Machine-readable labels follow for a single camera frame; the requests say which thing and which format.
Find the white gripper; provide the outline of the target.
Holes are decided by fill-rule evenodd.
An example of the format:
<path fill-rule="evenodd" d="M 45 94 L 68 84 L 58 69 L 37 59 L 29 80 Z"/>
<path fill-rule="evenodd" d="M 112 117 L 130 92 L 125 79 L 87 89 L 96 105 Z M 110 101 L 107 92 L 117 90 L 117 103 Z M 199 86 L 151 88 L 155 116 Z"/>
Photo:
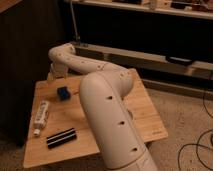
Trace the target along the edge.
<path fill-rule="evenodd" d="M 50 72 L 47 74 L 47 83 L 51 84 L 57 78 L 66 78 L 68 75 L 68 67 L 64 64 L 53 62 L 50 65 Z"/>

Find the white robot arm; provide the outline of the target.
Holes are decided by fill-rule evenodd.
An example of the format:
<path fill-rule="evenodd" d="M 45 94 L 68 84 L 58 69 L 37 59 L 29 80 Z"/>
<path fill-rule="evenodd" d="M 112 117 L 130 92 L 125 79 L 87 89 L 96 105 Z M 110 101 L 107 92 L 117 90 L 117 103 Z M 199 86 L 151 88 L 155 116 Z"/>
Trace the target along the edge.
<path fill-rule="evenodd" d="M 123 102 L 133 88 L 129 70 L 78 56 L 70 43 L 51 48 L 48 56 L 50 79 L 65 77 L 70 69 L 83 75 L 80 103 L 108 171 L 158 171 Z"/>

